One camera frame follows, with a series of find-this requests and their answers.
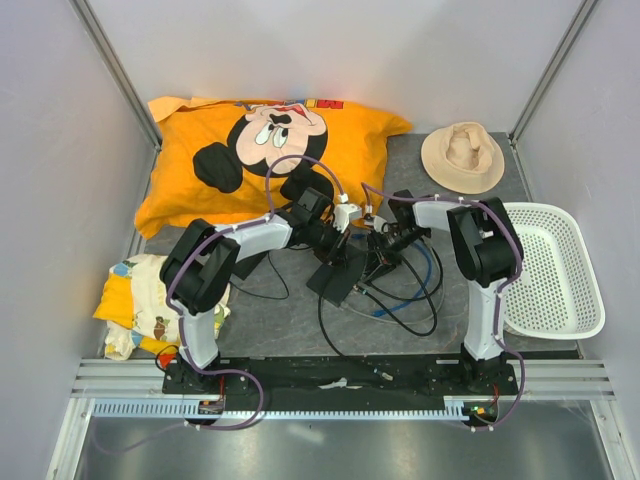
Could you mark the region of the black network switch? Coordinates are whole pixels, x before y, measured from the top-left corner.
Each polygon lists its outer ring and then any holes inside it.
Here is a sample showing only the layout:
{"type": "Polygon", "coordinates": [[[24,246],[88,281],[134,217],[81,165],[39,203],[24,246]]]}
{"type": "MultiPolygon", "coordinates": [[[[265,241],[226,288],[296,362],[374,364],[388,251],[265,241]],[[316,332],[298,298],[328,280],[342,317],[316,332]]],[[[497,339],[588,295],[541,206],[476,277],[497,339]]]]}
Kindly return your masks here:
{"type": "Polygon", "coordinates": [[[365,251],[349,246],[340,265],[322,264],[306,286],[335,307],[340,307],[353,287],[360,281],[366,265],[365,251]]]}

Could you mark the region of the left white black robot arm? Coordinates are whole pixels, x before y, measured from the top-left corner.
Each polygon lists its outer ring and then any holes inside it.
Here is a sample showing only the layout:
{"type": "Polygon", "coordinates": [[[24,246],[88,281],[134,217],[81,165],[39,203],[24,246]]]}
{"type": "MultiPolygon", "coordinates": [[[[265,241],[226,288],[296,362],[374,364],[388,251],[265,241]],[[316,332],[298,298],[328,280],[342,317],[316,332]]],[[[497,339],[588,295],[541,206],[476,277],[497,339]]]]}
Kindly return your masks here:
{"type": "Polygon", "coordinates": [[[203,219],[189,224],[160,270],[166,304],[178,316],[179,353],[165,374],[166,393],[214,393],[221,369],[215,338],[215,306],[227,292],[236,265],[274,250],[305,244],[329,263],[339,258],[360,206],[345,194],[333,203],[308,188],[288,208],[274,208],[254,220],[212,225],[203,219]]]}

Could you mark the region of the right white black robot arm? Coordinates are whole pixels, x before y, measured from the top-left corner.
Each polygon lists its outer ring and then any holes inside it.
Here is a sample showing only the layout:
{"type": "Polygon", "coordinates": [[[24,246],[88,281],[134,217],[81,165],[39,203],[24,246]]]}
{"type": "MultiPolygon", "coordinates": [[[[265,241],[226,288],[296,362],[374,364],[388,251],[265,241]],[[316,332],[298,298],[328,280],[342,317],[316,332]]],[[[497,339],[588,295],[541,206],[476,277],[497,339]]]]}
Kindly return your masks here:
{"type": "Polygon", "coordinates": [[[429,380],[454,394],[512,395],[524,386],[508,362],[503,339],[503,294],[523,270],[524,251],[502,201],[447,199],[439,195],[413,198],[390,195],[396,225],[366,209],[365,224],[393,252],[408,234],[420,229],[450,234],[454,257],[467,280],[469,320],[460,353],[452,363],[426,366],[429,380]]]}

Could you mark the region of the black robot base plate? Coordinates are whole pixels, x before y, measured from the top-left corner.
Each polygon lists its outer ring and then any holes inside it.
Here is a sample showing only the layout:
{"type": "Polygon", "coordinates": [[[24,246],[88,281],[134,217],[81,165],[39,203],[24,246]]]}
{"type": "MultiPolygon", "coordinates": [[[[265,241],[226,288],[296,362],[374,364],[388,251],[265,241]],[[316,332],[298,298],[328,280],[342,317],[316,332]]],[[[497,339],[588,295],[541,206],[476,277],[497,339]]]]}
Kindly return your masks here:
{"type": "Polygon", "coordinates": [[[437,408],[447,396],[479,396],[494,399],[508,395],[454,394],[433,384],[426,366],[436,360],[452,363],[458,354],[356,356],[232,357],[221,360],[230,373],[218,378],[214,393],[187,396],[223,396],[226,403],[256,407],[354,407],[437,408]]]}

